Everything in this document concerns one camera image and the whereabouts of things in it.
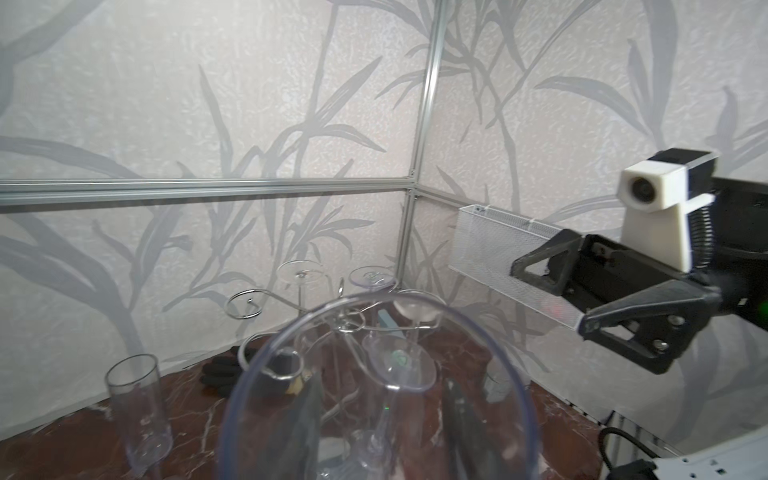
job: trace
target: wall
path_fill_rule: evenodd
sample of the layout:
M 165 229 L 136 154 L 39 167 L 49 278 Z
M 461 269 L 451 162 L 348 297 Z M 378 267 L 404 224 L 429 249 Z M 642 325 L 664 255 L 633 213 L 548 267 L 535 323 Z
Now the wall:
M 431 13 L 365 0 L 11 0 L 0 177 L 404 177 Z M 277 267 L 392 265 L 402 192 L 5 209 L 0 437 L 104 395 L 128 354 L 165 370 L 294 312 L 221 306 Z
M 759 1 L 452 1 L 421 182 L 617 237 L 618 174 L 657 150 L 714 149 L 720 176 L 768 181 L 766 46 Z M 455 211 L 417 205 L 410 285 L 498 330 L 546 388 L 685 452 L 768 423 L 767 332 L 718 317 L 653 376 L 457 276 Z

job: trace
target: wire mesh shelf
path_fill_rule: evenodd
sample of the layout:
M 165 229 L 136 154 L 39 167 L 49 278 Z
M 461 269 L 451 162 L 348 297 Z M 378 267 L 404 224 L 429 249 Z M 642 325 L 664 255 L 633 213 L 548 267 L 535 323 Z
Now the wire mesh shelf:
M 449 267 L 528 308 L 576 329 L 582 313 L 561 297 L 509 276 L 512 262 L 539 248 L 560 228 L 494 207 L 458 210 Z M 543 275 L 546 262 L 529 270 Z

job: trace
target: red marble surface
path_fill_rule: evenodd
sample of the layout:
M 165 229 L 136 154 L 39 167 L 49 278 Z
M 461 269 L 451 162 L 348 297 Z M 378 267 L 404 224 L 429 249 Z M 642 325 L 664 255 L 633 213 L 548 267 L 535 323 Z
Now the red marble surface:
M 455 341 L 434 338 L 430 353 L 446 358 L 453 356 L 465 369 L 483 369 L 482 354 L 458 349 Z M 214 478 L 215 448 L 226 400 L 198 382 L 202 364 L 183 372 L 165 376 L 162 390 L 174 432 L 174 448 L 162 465 L 163 475 L 180 475 L 190 480 Z M 462 376 L 462 372 L 450 372 Z M 442 424 L 437 409 L 439 390 L 426 396 L 424 427 L 421 437 L 435 444 Z M 601 460 L 597 451 L 599 428 L 570 406 L 536 384 L 531 384 L 531 397 L 536 407 L 541 431 L 542 480 L 586 480 L 599 476 Z M 496 415 L 488 410 L 488 418 Z M 440 449 L 413 451 L 403 458 L 407 471 L 418 471 L 418 462 L 444 457 Z M 67 415 L 38 429 L 0 442 L 0 480 L 112 480 L 132 478 L 122 445 L 111 419 L 108 401 Z

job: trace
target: marble table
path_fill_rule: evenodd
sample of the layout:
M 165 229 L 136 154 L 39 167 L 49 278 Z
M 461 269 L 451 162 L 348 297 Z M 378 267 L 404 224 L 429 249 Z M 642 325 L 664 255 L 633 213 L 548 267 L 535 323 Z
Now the marble table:
M 226 400 L 199 382 L 202 363 L 163 377 L 174 432 L 164 476 L 215 478 L 215 450 Z M 532 383 L 541 431 L 542 480 L 588 480 L 600 474 L 598 425 Z M 132 478 L 108 401 L 0 442 L 0 480 Z

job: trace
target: black coiled cable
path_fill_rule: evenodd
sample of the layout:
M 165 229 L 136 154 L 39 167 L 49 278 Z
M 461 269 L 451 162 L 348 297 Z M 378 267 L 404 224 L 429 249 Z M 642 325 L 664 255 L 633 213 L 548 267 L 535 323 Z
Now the black coiled cable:
M 715 235 L 709 206 L 701 207 L 688 214 L 690 249 L 694 269 L 706 268 L 712 262 Z

